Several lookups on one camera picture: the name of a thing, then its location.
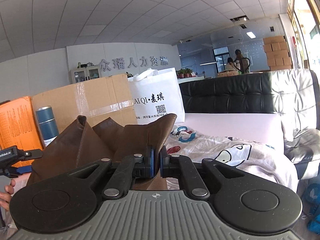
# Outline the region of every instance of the black leather sofa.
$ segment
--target black leather sofa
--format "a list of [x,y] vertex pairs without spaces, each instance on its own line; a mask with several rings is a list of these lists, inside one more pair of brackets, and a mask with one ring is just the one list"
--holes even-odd
[[180,84],[186,113],[279,113],[284,154],[299,179],[319,173],[320,89],[313,71],[305,69],[249,73]]

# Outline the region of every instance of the white counter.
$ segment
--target white counter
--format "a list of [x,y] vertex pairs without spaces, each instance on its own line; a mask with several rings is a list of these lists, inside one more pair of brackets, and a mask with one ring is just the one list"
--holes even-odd
[[181,84],[184,82],[203,80],[203,79],[204,79],[204,77],[178,78],[178,83]]

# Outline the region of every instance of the floor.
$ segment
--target floor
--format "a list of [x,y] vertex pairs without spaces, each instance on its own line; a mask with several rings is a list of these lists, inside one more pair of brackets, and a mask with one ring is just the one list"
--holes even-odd
[[[304,190],[308,186],[307,180],[301,180],[298,184],[298,191],[297,194],[301,197]],[[297,223],[293,227],[293,231],[302,239],[302,240],[320,240],[320,235],[317,235],[315,233],[310,232],[307,229],[307,224],[310,221],[310,218],[306,218],[305,220],[302,219],[302,216],[305,216],[308,214],[310,205],[302,200],[302,214],[297,221]]]

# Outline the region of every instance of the wall sign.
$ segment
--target wall sign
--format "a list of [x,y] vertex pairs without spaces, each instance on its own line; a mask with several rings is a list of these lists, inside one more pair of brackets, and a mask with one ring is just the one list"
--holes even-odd
[[[148,60],[142,56],[141,59],[142,61],[140,67],[147,67],[148,66]],[[113,68],[117,68],[117,69],[125,69],[125,62],[124,62],[124,58],[120,57],[120,58],[114,58],[113,60]],[[151,61],[151,65],[152,66],[158,66],[158,58],[151,56],[150,57],[150,61]],[[160,57],[160,61],[161,61],[161,65],[168,65],[168,59],[166,57]],[[111,71],[112,69],[109,67],[110,62],[107,62],[105,59],[102,59],[100,61],[100,63],[98,64],[100,66],[100,69],[102,71]],[[130,57],[130,64],[128,65],[128,68],[130,67],[138,67],[138,65],[134,62],[133,57]]]

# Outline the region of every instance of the blue cylindrical container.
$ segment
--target blue cylindrical container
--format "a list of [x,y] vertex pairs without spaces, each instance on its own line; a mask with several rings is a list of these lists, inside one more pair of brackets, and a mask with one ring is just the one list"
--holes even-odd
[[47,147],[58,135],[58,127],[51,106],[41,107],[36,110],[40,132]]

